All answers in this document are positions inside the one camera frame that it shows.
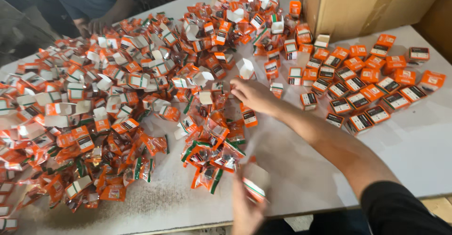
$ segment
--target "orange box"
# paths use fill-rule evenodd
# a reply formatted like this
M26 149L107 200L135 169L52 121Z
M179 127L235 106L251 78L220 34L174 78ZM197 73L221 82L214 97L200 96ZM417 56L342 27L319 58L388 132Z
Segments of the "orange box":
M317 80L318 71L317 69L306 68L303 72L302 85L306 87L312 86L312 84Z
M245 122L246 127L257 126L258 122L256 112L254 110L243 103L240 103L240 111L242 112L243 121Z
M375 55L371 55L364 63L367 68L380 70L385 65L386 61Z
M263 64L264 69L265 69L265 74L267 76L267 80L278 78L278 76L279 76L278 63L279 63L279 60L273 59L273 60L270 60L269 62L265 62Z
M352 93L357 93L358 91L366 87L366 84L358 76L350 78L344 83Z
M336 82L328 88L326 96L330 100L336 100L345 97L349 92L350 89L343 82Z
M373 126L374 124L365 113L352 116L345 123L345 128L347 128L348 132L353 136L367 132Z
M317 108L317 98L312 92L301 94L300 102L302 104L302 111L312 111Z
M76 129L72 129L72 135L77 141L78 146L82 152L92 150L94 148L93 140L89 136L86 126L81 126Z
M291 67L289 68L289 76L287 77L287 83L292 85L301 85L303 76L303 68Z
M396 69L404 69L405 67L406 61L404 56L388 56L386 57L386 65L384 65L382 73L384 76L388 76Z
M404 96L408 101L411 102L411 105L414 105L416 102L420 101L427 97L427 94L424 93L417 86L410 86L400 90L400 94Z
M342 127L342 123L344 121L344 117L332 114L332 113L328 113L328 115L326 115L325 121L330 123L333 126L336 126L338 128Z
M318 78L311 87L311 92L316 94L318 98L323 98L325 96L326 90L331 85L331 82L328 82L322 78Z
M333 100L328 106L328 111L337 115L345 115L353 111L345 98Z
M328 66L321 66L319 69L319 78L332 82L335 76L335 69Z
M347 66L351 70L355 71L355 73L359 72L359 70L363 69L366 66L363 60L359 57L344 60L343 64L344 66Z
M391 115L380 105L367 109L364 113L370 118L374 125L391 118Z
M426 70L418 83L418 87L425 93L431 94L441 88L445 80L446 75Z
M380 80L380 70L363 68L360 78L365 84L377 83Z
M346 81L353 77L356 77L355 71L351 70L348 66L345 66L341 69L336 70L334 80L335 81Z
M383 91L375 87L375 85L373 84L368 85L366 88L361 89L359 92L361 92L367 99L369 99L371 103L385 95Z
M367 50L365 45L352 45L350 46L350 54L348 55L350 58L359 57L360 59L364 59L367 56Z
M389 114L393 112L407 109L411 102L406 99L400 92L387 95L380 100L379 105L383 107Z
M323 48L318 48L312 57L316 58L318 60L324 61L326 59L326 57L328 57L329 54L330 54L329 50L323 49Z
M162 109L158 114L154 114L155 117L159 117L164 120L178 122L180 118L180 111L171 106L162 106Z
M376 84L386 94L392 94L400 88L400 84L394 81L391 77L385 77L383 80Z
M397 69L392 75L394 81L400 85L414 85L416 84L416 72Z

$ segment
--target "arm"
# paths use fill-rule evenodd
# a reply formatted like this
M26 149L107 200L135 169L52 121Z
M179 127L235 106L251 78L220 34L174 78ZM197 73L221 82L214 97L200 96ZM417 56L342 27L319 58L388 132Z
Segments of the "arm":
M89 33L102 34L104 26L110 27L113 23L127 18L133 10L133 6L133 0L116 0L113 7L103 17L91 20L88 24Z
M361 199L364 189L376 181L399 183L385 163L355 137L276 98L261 83L239 78L232 79L230 83L233 85L231 93L246 106L285 123L336 166L347 178L358 199Z

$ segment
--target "person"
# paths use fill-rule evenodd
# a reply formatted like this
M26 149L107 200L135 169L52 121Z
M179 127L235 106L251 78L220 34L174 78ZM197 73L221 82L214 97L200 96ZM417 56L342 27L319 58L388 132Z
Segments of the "person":
M71 16L83 37L103 34L111 26L127 18L133 10L133 0L59 0Z
M231 94L240 99L244 105L288 125L344 174L360 200L362 212L374 235L452 234L452 228L445 221L431 214L400 183L385 163L355 137L338 130L309 112L303 112L276 98L266 86L259 82L234 78L230 83ZM254 205L247 199L240 172L234 176L232 195L234 214L232 234L254 234L263 224L266 203ZM363 226L367 227L365 219L362 220ZM340 222L335 222L328 217L318 222L314 216L309 234L370 234L370 232L356 232L347 225L342 227L348 227L349 230L341 231L340 228L330 225L334 223L340 225ZM259 231L263 232L262 234L293 233L291 228L282 227L280 231L274 231L265 226L264 224Z

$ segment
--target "packaging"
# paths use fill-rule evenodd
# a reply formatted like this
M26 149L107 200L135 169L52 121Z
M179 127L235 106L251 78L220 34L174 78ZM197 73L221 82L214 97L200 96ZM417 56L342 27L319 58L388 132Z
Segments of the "packaging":
M445 80L446 75L425 70L417 86L425 93L432 94L443 86Z
M253 111L248 106L240 103L240 112L242 113L243 121L245 122L245 127L257 126L256 112Z
M383 80L376 84L386 94L392 94L400 88L400 84L394 81L391 77L385 77Z
M391 115L387 113L380 105L367 109L364 111L364 113L368 118L370 118L374 125L391 118Z
M319 99L322 99L327 92L327 88L331 85L330 82L324 80L323 78L318 78L311 87L311 92L317 95Z
M312 111L317 108L317 98L312 92L301 94L300 102L302 104L302 111Z
M355 73L358 73L366 66L363 60L359 57L353 57L351 59L344 60L343 64L344 66L347 66L351 70L355 71Z
M404 56L388 56L386 57L386 65L383 67L382 74L388 76L396 69L404 69L405 67L406 61Z
M358 136L367 132L374 124L365 113L359 113L350 117L345 123L345 128L353 136Z
M335 127L341 128L344 121L344 117L328 113L328 115L326 115L325 121Z
M312 84L317 80L318 71L317 69L309 69L306 68L304 71L300 71L300 73L303 72L302 77L302 85L306 87L312 86Z
M430 59L430 50L428 48L410 47L404 56L409 66L420 67Z
M333 100L328 106L328 111L336 115L345 115L353 111L352 107L348 104L345 98Z
M348 95L350 89L342 82L336 82L328 88L326 96L330 100L336 100Z
M414 71L397 69L393 73L392 77L394 81L399 83L401 86L416 84L416 72Z
M289 68L289 75L287 77L287 83L292 85L301 85L302 84L302 74L303 68L301 67L291 67Z
M381 107L383 107L389 114L393 112L407 109L411 103L408 99L404 98L400 92L387 95L380 100Z
M400 90L400 94L402 94L405 99L410 101L411 105L417 104L418 101L427 97L427 94L416 86L402 88Z
M380 80L380 70L363 68L360 78L365 84L377 83Z

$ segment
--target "product box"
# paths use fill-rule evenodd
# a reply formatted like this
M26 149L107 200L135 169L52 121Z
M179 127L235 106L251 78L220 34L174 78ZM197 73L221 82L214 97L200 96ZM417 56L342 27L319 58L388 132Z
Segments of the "product box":
M353 136L363 134L373 126L374 124L365 113L359 113L352 116L345 123L345 128L347 128L348 132Z
M416 86L402 88L400 90L400 94L402 94L406 99L408 99L411 105L417 104L418 101L427 97L427 94Z
M347 66L351 70L355 71L355 73L359 72L359 70L363 69L366 66L363 60L359 57L353 57L351 59L344 60L343 64L344 66Z
M340 99L340 98L347 96L349 91L350 91L350 89L347 88L347 86L345 86L344 83L336 82L333 85L331 85L330 88L328 88L328 92L326 93L326 96L330 100L336 100L336 99Z
M420 67L430 59L430 50L422 47L410 47L404 56L409 66Z
M355 71L351 70L348 66L345 66L336 70L334 80L344 82L353 77L356 77Z
M380 80L380 70L367 67L363 68L360 78L365 84L377 83Z
M302 111L312 111L317 108L317 98L312 92L301 94L300 102L302 104Z
M417 86L425 93L432 94L443 86L445 80L446 75L425 70Z
M404 56L388 56L386 57L386 65L383 66L382 73L384 76L388 76L396 69L404 69L405 67L406 61Z
M332 114L332 113L328 113L328 115L326 115L325 121L330 123L333 126L336 126L338 128L342 127L342 123L344 121L344 117Z
M322 78L318 78L311 87L311 92L315 93L318 98L323 98L326 93L326 89L331 85L331 82L328 82Z
M400 88L400 84L394 81L391 77L385 77L383 80L376 84L386 94L392 94Z
M303 68L291 67L289 68L289 76L287 77L287 83L292 85L301 85L303 76Z
M383 97L379 103L389 114L407 109L411 103L400 92Z
M303 72L302 85L306 87L312 86L312 84L317 80L317 69L306 68Z

